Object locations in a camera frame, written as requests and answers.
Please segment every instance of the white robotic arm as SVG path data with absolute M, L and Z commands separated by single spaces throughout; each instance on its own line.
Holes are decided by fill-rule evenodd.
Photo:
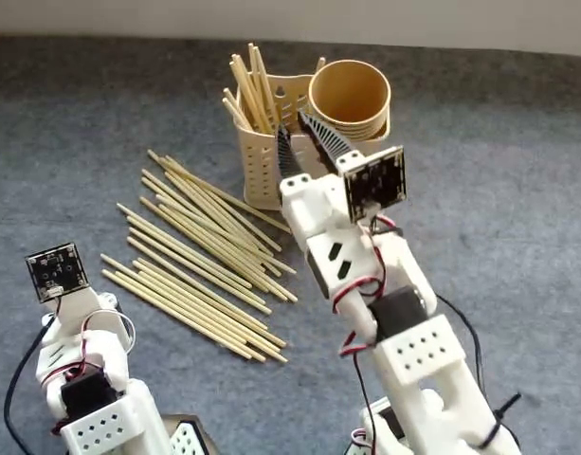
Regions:
M 315 123 L 314 131 L 338 150 L 335 144 L 344 138 L 333 137 L 334 130 L 326 131 L 302 115 L 303 126 L 308 122 Z M 393 179 L 393 167 L 402 168 L 393 190 L 398 190 L 398 200 L 405 197 L 403 149 L 367 158 L 344 146 L 342 153 L 330 153 L 337 174 L 312 179 L 288 164 L 292 164 L 289 141 L 284 136 L 285 132 L 278 133 L 282 214 L 322 293 L 370 346 L 387 392 L 377 405 L 383 409 L 390 405 L 399 422 L 402 434 L 396 435 L 380 415 L 373 419 L 378 429 L 376 453 L 519 455 L 512 434 L 498 424 L 469 371 L 446 317 L 435 316 L 436 295 L 406 240 L 397 229 L 372 235 L 355 220 L 355 213 L 368 218 L 380 210 L 381 204 L 369 197 L 389 186 L 385 179 Z M 373 298 L 365 297 L 361 284 L 371 282 L 379 282 L 379 287 Z M 435 383 L 437 392 L 422 390 L 425 379 Z M 367 409 L 362 412 L 372 440 L 368 415 Z
M 88 285 L 75 246 L 37 253 L 27 258 L 27 265 L 40 301 L 54 311 L 42 321 L 36 377 L 59 421 L 53 433 L 63 437 L 68 453 L 215 455 L 216 447 L 196 417 L 162 417 L 147 386 L 130 378 L 127 354 L 134 346 L 134 324 L 113 294 L 97 295 Z M 12 392 L 13 387 L 6 423 L 30 454 L 9 421 Z

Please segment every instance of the floor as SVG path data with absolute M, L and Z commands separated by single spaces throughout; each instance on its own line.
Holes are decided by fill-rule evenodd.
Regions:
M 406 146 L 408 202 L 388 211 L 441 294 L 481 336 L 490 400 L 522 399 L 507 423 L 524 453 L 581 454 L 581 58 L 502 51 L 261 43 L 272 73 L 320 55 L 381 68 L 393 86 L 390 143 Z M 220 98 L 245 44 L 0 38 L 0 453 L 9 378 L 43 313 L 24 256 L 75 241 L 97 290 L 138 329 L 131 372 L 163 412 L 194 412 L 224 454 L 341 454 L 363 406 L 347 334 L 289 236 L 277 234 L 300 303 L 271 303 L 290 362 L 246 364 L 114 287 L 120 201 L 138 207 L 152 147 L 241 195 L 236 136 Z M 451 317 L 465 349 L 472 344 Z M 372 399 L 381 389 L 362 359 Z M 63 454 L 33 376 L 13 418 L 35 453 Z

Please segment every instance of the black wire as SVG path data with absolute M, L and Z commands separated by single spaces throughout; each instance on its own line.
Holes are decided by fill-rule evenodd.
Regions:
M 376 455 L 376 426 L 374 424 L 374 416 L 372 415 L 372 409 L 370 409 L 370 401 L 368 400 L 368 394 L 366 393 L 366 384 L 364 383 L 364 377 L 359 369 L 359 364 L 357 363 L 357 354 L 354 353 L 354 365 L 355 371 L 357 372 L 357 378 L 359 379 L 359 387 L 362 389 L 362 394 L 364 395 L 364 400 L 366 401 L 366 408 L 368 409 L 368 415 L 370 416 L 370 421 L 372 422 L 372 450 L 371 455 Z
M 471 325 L 467 316 L 461 311 L 457 306 L 451 303 L 448 299 L 442 297 L 439 294 L 436 294 L 436 297 L 444 302 L 446 305 L 452 309 L 456 313 L 456 315 L 461 319 L 471 336 L 473 337 L 473 345 L 476 352 L 476 380 L 478 381 L 478 387 L 480 387 L 481 394 L 483 397 L 488 401 L 488 395 L 486 394 L 486 386 L 484 383 L 483 378 L 483 361 L 481 357 L 481 344 L 480 344 L 480 337 L 478 337 L 478 332 L 476 329 Z
M 28 348 L 27 352 L 21 359 L 21 362 L 18 364 L 18 367 L 16 367 L 16 371 L 14 372 L 14 375 L 12 376 L 12 379 L 9 382 L 8 391 L 6 392 L 6 400 L 4 401 L 4 422 L 6 423 L 6 427 L 8 428 L 9 434 L 12 437 L 12 439 L 16 442 L 16 444 L 21 448 L 23 453 L 25 453 L 26 455 L 33 455 L 33 452 L 28 448 L 27 443 L 23 440 L 20 434 L 18 434 L 18 431 L 16 430 L 14 424 L 10 420 L 9 410 L 12 404 L 12 396 L 14 396 L 14 391 L 16 390 L 16 384 L 18 383 L 18 379 L 20 378 L 23 369 L 27 365 L 29 359 L 31 358 L 37 347 L 42 342 L 42 339 L 44 339 L 46 332 L 52 326 L 55 319 L 56 318 L 54 317 L 54 315 L 52 315 L 50 321 L 44 327 L 42 327 L 42 330 L 39 331 L 37 337 L 35 337 L 33 343 L 31 344 L 31 346 Z
M 439 294 L 436 294 L 436 297 L 438 299 L 440 299 L 442 302 L 444 302 L 446 305 L 448 305 L 452 309 L 452 311 L 454 311 L 457 314 L 457 316 L 463 321 L 463 324 L 465 325 L 465 327 L 467 328 L 467 330 L 471 333 L 471 336 L 473 337 L 473 345 L 474 345 L 475 351 L 476 351 L 476 376 L 477 376 L 477 380 L 478 380 L 478 386 L 480 387 L 481 394 L 483 395 L 484 399 L 486 400 L 486 402 L 488 402 L 488 396 L 486 395 L 486 387 L 484 385 L 484 380 L 483 380 L 483 362 L 481 359 L 481 345 L 480 345 L 480 337 L 478 337 L 478 332 L 476 332 L 476 329 L 473 327 L 473 325 L 471 325 L 471 322 L 469 322 L 469 319 L 467 318 L 467 316 L 458 307 L 456 307 L 448 299 L 442 297 Z M 514 440 L 516 441 L 517 446 L 520 447 L 519 439 L 517 438 L 516 434 L 509 427 L 507 427 L 506 425 L 503 425 L 501 423 L 501 421 L 505 415 L 505 412 L 509 408 L 514 406 L 514 404 L 520 398 L 521 398 L 521 393 L 516 393 L 507 401 L 507 403 L 505 403 L 499 409 L 493 410 L 493 414 L 494 414 L 497 422 L 493 426 L 493 428 L 490 430 L 490 432 L 488 433 L 488 436 L 486 437 L 486 439 L 479 445 L 480 449 L 484 450 L 488 446 L 490 446 L 492 441 L 497 436 L 497 433 L 499 432 L 501 426 L 503 426 L 503 427 L 507 428 L 507 430 L 509 430 L 509 432 L 513 436 Z

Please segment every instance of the stacked cups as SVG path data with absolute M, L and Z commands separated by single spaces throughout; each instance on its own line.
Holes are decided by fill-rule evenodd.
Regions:
M 390 111 L 389 81 L 371 64 L 339 60 L 326 64 L 309 84 L 314 113 L 346 138 L 377 137 Z

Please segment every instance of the bamboo stick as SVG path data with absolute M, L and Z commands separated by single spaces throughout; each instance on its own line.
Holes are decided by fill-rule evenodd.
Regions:
M 159 208 L 162 211 L 164 211 L 164 213 L 166 215 L 169 215 L 171 218 L 176 220 L 179 224 L 181 224 L 181 225 L 185 224 L 184 220 L 182 219 L 182 215 L 173 213 L 171 210 L 167 209 L 165 206 L 160 206 Z M 237 253 L 236 246 L 229 244 L 229 245 L 227 245 L 227 249 L 228 249 L 229 253 L 239 254 L 239 253 Z M 277 282 L 272 280 L 270 277 L 266 276 L 262 271 L 252 269 L 251 273 L 249 275 L 245 275 L 245 277 L 249 281 L 254 283 L 256 286 L 261 288 L 262 290 L 264 290 L 264 291 L 268 290 L 268 291 L 272 292 L 277 297 L 279 297 L 281 300 L 284 300 L 284 301 L 287 301 L 287 300 L 297 301 L 298 300 L 296 298 L 296 296 L 294 296 L 290 291 L 288 291 L 287 289 L 282 287 L 280 284 L 278 284 Z
M 235 210 L 233 207 L 231 207 L 229 204 L 227 204 L 219 196 L 212 193 L 211 191 L 207 191 L 203 188 L 200 188 L 200 186 L 194 182 L 187 182 L 187 184 L 190 187 L 192 186 L 194 191 L 201 192 L 202 197 L 204 199 L 209 200 L 209 204 L 211 207 L 213 207 L 219 213 L 221 213 L 222 216 L 225 216 L 232 224 L 234 224 L 234 226 L 237 227 L 238 230 L 245 232 L 246 235 L 253 238 L 255 240 L 255 242 L 257 242 L 260 246 L 263 247 L 262 249 L 266 249 L 266 246 L 264 246 L 258 239 L 256 239 L 254 237 L 254 234 L 245 230 L 245 227 L 243 227 L 242 224 L 244 224 L 248 229 L 252 230 L 252 232 L 254 232 L 257 236 L 259 236 L 261 239 L 263 239 L 265 242 L 267 242 L 273 249 L 275 249 L 276 251 L 281 251 L 281 246 L 276 244 L 264 232 L 262 232 L 260 229 L 258 229 L 256 226 L 254 226 L 248 220 L 246 220 L 244 218 L 244 216 L 242 216 L 242 214 L 240 214 L 237 210 Z
M 210 196 L 221 207 L 221 209 L 227 211 L 232 216 L 234 216 L 235 219 L 237 219 L 240 223 L 242 223 L 244 226 L 246 226 L 248 229 L 250 229 L 256 235 L 258 235 L 265 242 L 267 242 L 273 249 L 275 249 L 276 251 L 281 251 L 281 246 L 276 244 L 264 232 L 262 232 L 260 229 L 258 229 L 256 226 L 254 226 L 252 223 L 250 223 L 239 211 L 237 211 L 232 206 L 230 206 L 227 202 L 225 202 L 222 197 L 218 196 L 217 194 L 215 194 L 213 192 L 210 193 Z
M 186 291 L 194 293 L 197 297 L 199 297 L 203 301 L 208 302 L 210 305 L 223 311 L 227 315 L 232 316 L 236 320 L 239 320 L 243 325 L 247 327 L 250 327 L 254 330 L 256 330 L 256 328 L 259 328 L 260 330 L 264 331 L 268 330 L 267 326 L 260 322 L 258 319 L 253 318 L 244 310 L 241 310 L 240 308 L 235 306 L 233 303 L 230 303 L 229 301 L 223 299 L 218 294 L 213 293 L 200 282 L 196 282 L 192 277 L 190 277 L 182 270 L 166 261 L 164 258 L 159 256 L 155 252 L 151 251 L 148 247 L 143 246 L 139 242 L 135 241 L 132 237 L 129 237 L 128 241 L 130 242 L 131 245 L 135 246 L 142 253 L 146 254 L 151 259 L 153 259 L 154 261 L 156 261 L 158 264 L 162 265 L 169 271 L 166 271 L 163 268 L 155 264 L 152 264 L 143 258 L 138 258 L 136 261 L 133 262 L 133 265 L 139 270 L 143 271 L 151 270 L 152 272 L 172 282 L 175 282 Z
M 163 205 L 156 207 L 151 203 L 151 201 L 144 197 L 140 198 L 140 202 L 161 219 L 167 221 L 170 225 L 174 226 L 177 230 L 185 234 L 210 254 L 229 265 L 248 280 L 251 279 L 252 274 L 263 270 L 256 263 L 252 263 L 246 256 L 231 255 L 229 251 L 232 250 L 232 244 L 229 243 L 227 239 L 220 237 L 214 238 L 212 234 L 194 222 L 185 224 L 183 220 L 179 219 L 176 214 Z
M 201 227 L 192 225 L 190 220 L 183 219 L 182 215 L 174 213 L 164 205 L 160 205 L 155 209 L 160 210 L 162 212 L 161 216 L 173 226 L 185 232 L 186 235 L 195 237 L 193 240 L 200 243 L 200 245 L 203 244 L 202 247 L 204 249 L 217 256 L 259 289 L 264 292 L 267 291 L 266 283 L 260 279 L 264 269 L 257 262 L 253 262 L 239 248 L 228 242 L 227 239 L 216 237 Z
M 252 114 L 252 118 L 256 122 L 259 130 L 262 134 L 266 135 L 268 133 L 266 123 L 264 118 L 259 110 L 259 106 L 256 103 L 256 99 L 254 98 L 254 91 L 250 87 L 250 79 L 247 76 L 246 72 L 243 71 L 239 60 L 236 59 L 236 55 L 233 55 L 233 62 L 229 63 L 229 67 L 231 68 L 231 72 L 233 76 L 235 76 L 235 81 L 237 82 L 238 86 L 240 87 L 240 92 L 244 96 L 245 104 L 248 106 L 250 113 Z
M 154 207 L 153 204 L 151 204 L 148 199 L 146 199 L 144 197 L 141 197 L 140 200 L 141 200 L 141 202 L 143 202 L 143 204 L 147 205 L 147 207 L 149 207 L 149 208 Z M 221 273 L 225 274 L 226 276 L 228 276 L 232 280 L 237 281 L 237 283 L 239 283 L 241 285 L 244 285 L 244 283 L 249 284 L 249 282 L 246 282 L 245 280 L 243 280 L 242 278 L 238 277 L 237 275 L 232 274 L 232 272 L 230 272 L 230 271 L 226 270 L 225 268 L 221 267 L 219 264 L 213 262 L 209 258 L 206 258 L 205 256 L 201 255 L 197 251 L 192 250 L 191 248 L 189 248 L 188 246 L 186 246 L 185 244 L 183 244 L 179 240 L 177 240 L 174 237 L 172 237 L 172 235 L 168 234 L 166 231 L 160 229 L 159 227 L 155 226 L 153 223 L 150 223 L 149 221 L 147 221 L 145 218 L 143 218 L 142 216 L 140 216 L 136 212 L 128 209 L 127 207 L 121 205 L 120 203 L 117 203 L 117 206 L 118 206 L 118 209 L 120 209 L 123 213 L 125 213 L 127 215 L 127 219 L 128 219 L 128 222 L 129 223 L 134 224 L 136 221 L 138 221 L 138 222 L 146 225 L 148 228 L 151 228 L 152 230 L 155 230 L 156 232 L 160 233 L 161 235 L 167 237 L 172 242 L 175 242 L 179 248 L 182 248 L 183 250 L 191 251 L 191 253 L 193 253 L 194 255 L 196 255 L 197 258 L 202 258 L 202 260 L 205 263 L 207 263 L 207 264 L 214 264 L 214 268 L 216 268 L 217 270 L 220 270 L 220 269 L 225 270 L 224 272 L 221 272 Z
M 236 281 L 235 279 L 230 278 L 228 274 L 233 274 L 233 273 L 225 268 L 224 268 L 224 270 L 226 271 L 226 273 L 221 273 L 218 270 L 218 268 L 211 267 L 208 264 L 202 265 L 201 263 L 196 262 L 191 257 L 191 255 L 189 253 L 187 253 L 185 248 L 182 247 L 182 244 L 179 245 L 176 242 L 173 242 L 173 241 L 167 239 L 163 235 L 158 234 L 157 231 L 149 228 L 149 226 L 146 226 L 144 223 L 141 223 L 136 218 L 129 216 L 129 217 L 127 217 L 127 220 L 132 226 L 142 230 L 142 232 L 149 235 L 150 237 L 153 237 L 155 240 L 157 240 L 162 245 L 170 248 L 172 251 L 179 254 L 182 258 L 184 258 L 186 261 L 188 261 L 190 264 L 195 264 L 195 266 L 191 266 L 191 265 L 187 265 L 185 262 L 182 263 L 186 268 L 193 270 L 195 273 L 203 276 L 207 280 L 211 281 L 209 276 L 206 276 L 205 273 L 210 274 L 211 276 L 218 278 L 220 281 L 225 282 L 229 286 L 237 289 L 239 292 L 242 292 L 242 293 L 244 293 L 248 288 L 252 287 L 252 283 L 247 282 L 240 277 L 236 276 L 237 279 L 241 280 L 242 282 L 239 282 L 239 281 Z
M 176 201 L 172 200 L 170 197 L 166 196 L 165 194 L 157 194 L 155 196 L 155 198 L 157 198 L 157 200 L 159 200 L 163 205 L 173 209 L 174 211 L 179 212 L 180 214 L 182 214 L 186 218 L 189 218 L 190 220 L 197 223 L 198 225 L 201 225 L 202 228 L 210 229 L 213 232 L 217 233 L 218 235 L 228 237 L 229 232 L 227 230 L 223 229 L 222 227 L 220 227 L 219 225 L 217 225 L 213 221 L 210 221 L 210 219 L 200 218 L 199 216 L 195 215 L 195 213 L 193 213 L 190 210 L 187 210 L 185 207 L 181 206 L 180 204 L 178 204 Z M 249 241 L 247 241 L 244 238 L 238 237 L 236 239 L 233 239 L 233 242 L 236 245 L 241 246 L 242 248 L 249 250 L 251 253 L 257 254 L 257 252 L 261 252 L 263 255 L 268 256 L 266 253 L 262 252 L 254 244 L 250 243 Z
M 165 166 L 162 164 L 163 159 L 164 159 L 163 157 L 157 156 L 156 161 L 157 161 L 157 163 L 159 163 L 160 166 L 165 168 Z M 292 230 L 290 230 L 290 227 L 284 225 L 283 223 L 280 223 L 278 220 L 275 220 L 268 215 L 265 215 L 261 211 L 256 210 L 253 207 L 249 206 L 247 203 L 240 201 L 237 197 L 234 197 L 234 196 L 224 192 L 223 190 L 215 187 L 214 185 L 211 185 L 207 181 L 205 181 L 205 180 L 199 178 L 198 176 L 190 173 L 189 171 L 187 171 L 186 168 L 182 167 L 180 164 L 178 164 L 178 162 L 176 162 L 170 156 L 166 156 L 166 159 L 170 160 L 172 163 L 175 163 L 176 165 L 179 166 L 179 168 L 180 168 L 179 171 L 180 171 L 180 174 L 183 178 L 189 179 L 189 180 L 197 183 L 199 186 L 216 193 L 217 195 L 219 195 L 220 197 L 222 197 L 226 201 L 230 202 L 234 206 L 239 207 L 240 209 L 243 209 L 243 210 L 247 211 L 248 213 L 251 213 L 252 215 L 256 216 L 257 218 L 262 219 L 263 221 L 270 224 L 271 226 L 274 226 L 278 229 L 281 229 L 284 232 L 287 232 L 289 234 L 292 233 Z
M 231 93 L 231 91 L 228 88 L 224 88 L 223 89 L 223 95 L 225 95 L 225 98 L 229 101 L 229 103 L 231 104 L 231 106 L 233 106 L 233 108 L 240 115 L 240 117 L 242 118 L 242 121 L 247 125 L 247 128 L 246 129 L 248 131 L 253 131 L 252 130 L 252 125 L 250 125 L 250 122 L 248 121 L 247 117 L 245 116 L 244 110 L 242 109 L 242 106 L 240 106 L 240 103 L 233 96 L 233 94 Z
M 252 284 L 250 282 L 247 282 L 243 278 L 238 277 L 230 270 L 217 264 L 215 261 L 211 260 L 210 258 L 207 258 L 206 256 L 198 253 L 194 249 L 190 248 L 189 246 L 185 245 L 183 242 L 179 241 L 178 239 L 176 239 L 175 237 L 170 235 L 165 230 L 160 229 L 159 227 L 155 226 L 154 224 L 148 222 L 147 220 L 145 220 L 143 217 L 137 215 L 136 213 L 129 215 L 127 217 L 127 220 L 131 225 L 135 226 L 135 228 L 140 228 L 150 235 L 152 235 L 152 233 L 153 233 L 152 237 L 155 237 L 156 239 L 160 240 L 165 245 L 168 245 L 168 243 L 172 244 L 172 245 L 168 245 L 168 246 L 171 249 L 173 249 L 174 251 L 176 251 L 177 253 L 179 253 L 181 256 L 183 256 L 188 261 L 191 261 L 191 262 L 199 265 L 200 267 L 202 267 L 203 269 L 207 270 L 209 273 L 211 273 L 215 276 L 217 274 L 221 274 L 223 276 L 223 277 L 221 277 L 221 279 L 223 281 L 225 281 L 233 286 L 241 285 L 242 287 L 245 287 L 245 288 L 252 287 Z
M 249 90 L 251 92 L 251 95 L 256 103 L 256 108 L 257 108 L 257 111 L 259 113 L 259 116 L 263 120 L 264 130 L 261 130 L 261 133 L 263 133 L 264 135 L 272 135 L 273 128 L 271 128 L 271 124 L 269 123 L 269 118 L 268 118 L 267 113 L 264 109 L 263 98 L 259 95 L 254 82 L 250 78 L 250 74 L 248 73 L 248 70 L 245 67 L 244 59 L 242 59 L 242 56 L 238 55 L 238 54 L 233 54 L 231 56 L 231 59 L 236 64 L 236 67 L 239 68 L 240 73 L 241 73 L 241 77 L 246 80 L 247 85 L 249 87 Z
M 162 210 L 166 215 L 173 218 L 173 220 L 177 221 L 179 224 L 185 225 L 186 228 L 189 228 L 189 226 L 185 223 L 185 220 L 182 219 L 182 215 L 173 213 L 171 210 L 169 210 L 165 206 L 160 206 L 159 209 Z M 204 231 L 203 233 L 206 237 L 211 236 L 211 234 L 206 232 L 206 231 Z M 212 241 L 213 241 L 213 243 L 211 245 L 215 245 L 216 239 L 213 239 Z M 225 254 L 231 255 L 231 257 L 235 257 L 235 256 L 242 254 L 241 251 L 239 250 L 239 248 L 235 245 L 232 245 L 232 244 L 227 244 L 225 249 L 227 250 L 227 251 L 225 251 Z M 251 267 L 251 265 L 248 263 L 246 263 L 245 266 Z M 290 293 L 289 291 L 284 289 L 282 286 L 280 286 L 278 283 L 276 283 L 270 277 L 266 276 L 266 274 L 264 274 L 261 270 L 258 270 L 256 268 L 252 267 L 250 269 L 250 271 L 251 271 L 250 274 L 246 274 L 244 271 L 239 270 L 239 272 L 242 273 L 249 281 L 251 281 L 253 284 L 255 284 L 257 287 L 261 288 L 262 290 L 264 290 L 264 291 L 269 290 L 284 301 L 286 301 L 288 299 L 296 301 L 296 297 L 292 293 Z
M 204 220 L 204 219 L 200 218 L 199 216 L 196 216 L 193 212 L 185 209 L 183 206 L 178 204 L 176 201 L 173 201 L 171 198 L 167 197 L 166 195 L 158 194 L 156 196 L 156 198 L 159 201 L 161 201 L 161 203 L 164 204 L 165 206 L 173 209 L 174 211 L 179 212 L 181 215 L 185 216 L 186 218 L 189 218 L 191 221 L 194 221 L 195 223 L 201 224 L 203 228 L 211 229 L 212 231 L 216 232 L 219 235 L 228 235 L 227 231 L 225 231 L 223 228 L 221 228 L 217 224 L 215 224 L 213 222 L 209 222 L 207 220 Z M 260 249 L 255 247 L 253 244 L 245 241 L 244 239 L 234 239 L 234 244 L 236 246 L 240 246 L 241 248 L 249 251 L 250 253 L 254 254 L 255 256 L 258 256 L 263 261 L 270 262 L 273 265 L 281 268 L 282 270 L 285 270 L 288 273 L 291 273 L 293 275 L 295 275 L 297 273 L 297 271 L 294 268 L 292 268 L 289 265 L 283 263 L 282 261 L 279 261 L 278 259 L 268 255 L 267 253 L 261 251 Z
M 324 57 L 319 57 L 318 64 L 316 65 L 316 73 L 326 65 L 326 59 Z
M 156 294 L 159 294 L 164 299 L 167 299 L 168 301 L 170 301 L 172 303 L 171 308 L 174 311 L 177 311 L 178 313 L 180 313 L 183 316 L 186 316 L 187 318 L 193 318 L 197 322 L 202 324 L 204 327 L 206 327 L 212 331 L 218 331 L 219 333 L 224 334 L 231 339 L 234 339 L 236 342 L 238 342 L 240 344 L 247 343 L 246 337 L 241 337 L 240 335 L 238 335 L 234 331 L 228 329 L 224 324 L 222 324 L 221 322 L 219 322 L 215 318 L 212 318 L 212 320 L 208 320 L 207 318 L 205 318 L 205 315 L 199 312 L 197 306 L 192 301 L 190 301 L 190 303 L 187 303 L 184 300 L 180 300 L 180 299 L 176 298 L 174 295 L 171 295 L 170 293 L 166 293 L 165 289 L 161 289 L 156 282 L 152 282 L 152 281 L 146 279 L 145 277 L 141 277 L 134 270 L 126 267 L 124 264 L 119 263 L 115 259 L 110 258 L 109 256 L 107 256 L 105 254 L 101 254 L 100 258 L 103 259 L 106 263 L 108 263 L 112 267 L 119 270 L 121 273 L 132 278 L 136 282 L 141 283 L 145 287 L 150 288 Z
M 230 349 L 235 354 L 241 355 L 243 358 L 250 359 L 252 355 L 249 354 L 245 349 L 243 349 L 240 345 L 228 341 L 226 338 L 221 337 L 220 335 L 202 327 L 200 324 L 195 322 L 191 318 L 187 318 L 181 315 L 178 312 L 175 312 L 172 308 L 167 307 L 164 303 L 162 303 L 163 299 L 156 297 L 153 293 L 148 292 L 148 290 L 144 286 L 140 286 L 139 283 L 132 282 L 130 279 L 122 278 L 119 275 L 115 275 L 111 273 L 109 270 L 103 269 L 102 274 L 107 277 L 112 282 L 120 285 L 121 287 L 125 288 L 126 290 L 136 294 L 143 300 L 150 303 L 155 308 L 163 311 L 164 313 L 168 314 L 169 316 L 183 322 L 185 325 L 190 326 L 193 330 L 199 332 L 200 334 L 204 335 L 216 341 L 217 343 L 221 344 L 222 346 Z
M 263 90 L 261 89 L 261 80 L 259 77 L 259 63 L 256 60 L 256 51 L 254 49 L 255 46 L 252 43 L 248 43 L 248 58 L 250 60 L 250 71 L 252 72 L 252 84 L 254 85 L 255 88 L 254 95 L 256 98 L 262 100 Z
M 202 216 L 201 210 L 199 210 L 186 198 L 178 194 L 178 192 L 174 191 L 172 188 L 170 188 L 168 185 L 161 182 L 160 180 L 158 181 L 161 183 L 162 185 L 161 187 L 157 186 L 153 181 L 151 181 L 147 177 L 142 177 L 140 181 L 143 183 L 143 185 L 150 188 L 155 194 L 166 194 L 170 196 L 172 199 L 176 200 L 178 203 L 182 204 L 186 209 L 193 211 L 198 216 Z
M 231 116 L 239 126 L 241 126 L 247 131 L 252 131 L 252 127 L 250 126 L 250 123 L 248 123 L 247 118 L 240 114 L 240 111 L 238 111 L 235 108 L 235 106 L 229 102 L 227 98 L 223 98 L 222 102 L 225 108 L 228 110 L 228 112 L 231 114 Z
M 251 293 L 250 291 L 247 291 L 247 290 L 245 292 L 238 291 L 234 287 L 229 286 L 225 282 L 222 282 L 217 277 L 209 274 L 208 272 L 203 273 L 203 271 L 201 271 L 201 269 L 199 269 L 199 267 L 192 266 L 192 264 L 189 261 L 187 261 L 186 259 L 184 259 L 182 256 L 176 254 L 171 249 L 169 249 L 169 248 L 165 247 L 164 245 L 160 244 L 157 240 L 152 239 L 148 235 L 143 234 L 142 232 L 140 232 L 137 229 L 134 229 L 133 227 L 130 227 L 130 232 L 132 234 L 134 234 L 136 237 L 138 237 L 140 240 L 142 240 L 143 242 L 149 244 L 153 248 L 155 248 L 158 251 L 164 253 L 169 258 L 174 259 L 178 263 L 184 265 L 185 267 L 193 270 L 195 273 L 198 273 L 202 277 L 206 278 L 208 281 L 216 284 L 217 286 L 219 286 L 222 289 L 225 289 L 229 294 L 234 295 L 238 299 L 240 299 L 240 300 L 248 303 L 249 305 L 254 306 L 258 310 L 260 310 L 260 311 L 262 311 L 262 312 L 264 312 L 266 314 L 270 314 L 271 313 L 271 310 L 269 308 L 267 308 L 266 306 L 264 306 L 264 300 L 261 299 L 260 297 L 258 297 L 257 295 L 255 295 L 255 294 L 253 294 L 253 293 Z
M 271 85 L 269 84 L 269 77 L 267 76 L 267 71 L 264 66 L 263 56 L 261 55 L 261 50 L 257 46 L 254 50 L 256 53 L 257 66 L 259 67 L 261 84 L 263 85 L 264 98 L 267 101 L 269 110 L 271 111 L 274 127 L 277 127 L 277 125 L 280 124 L 280 115 L 278 114 L 278 109 L 273 101 L 273 93 L 271 92 Z
M 260 349 L 264 353 L 270 355 L 271 357 L 276 358 L 277 360 L 285 363 L 287 359 L 280 355 L 280 348 L 272 344 L 271 342 L 267 341 L 266 339 L 258 336 L 250 329 L 246 328 L 244 325 L 240 324 L 236 320 L 230 318 L 229 316 L 218 312 L 214 308 L 209 307 L 207 304 L 201 302 L 200 300 L 195 300 L 192 296 L 186 297 L 185 293 L 182 291 L 182 288 L 174 287 L 174 283 L 172 282 L 163 282 L 160 279 L 155 279 L 153 276 L 149 276 L 144 272 L 138 274 L 142 280 L 146 282 L 150 282 L 151 285 L 157 289 L 159 289 L 159 293 L 166 297 L 167 299 L 177 299 L 185 302 L 187 305 L 190 305 L 196 308 L 205 318 L 211 318 L 215 320 L 217 323 L 225 327 L 226 330 L 229 330 L 234 336 L 238 337 L 241 340 L 245 340 L 247 343 L 251 344 L 252 346 Z
M 247 235 L 247 233 L 243 233 L 240 229 L 233 226 L 233 224 L 230 223 L 222 213 L 213 207 L 212 204 L 209 204 L 209 202 L 204 197 L 202 197 L 198 191 L 195 191 L 194 188 L 188 184 L 188 182 L 177 178 L 169 172 L 164 172 L 164 174 L 178 190 L 185 194 L 185 196 L 187 196 L 187 198 L 190 199 L 194 204 L 199 206 L 204 211 L 204 213 L 210 219 L 218 223 L 221 228 L 225 229 L 229 234 L 237 235 L 243 239 L 246 239 L 250 243 L 256 243 L 256 239 L 254 237 Z

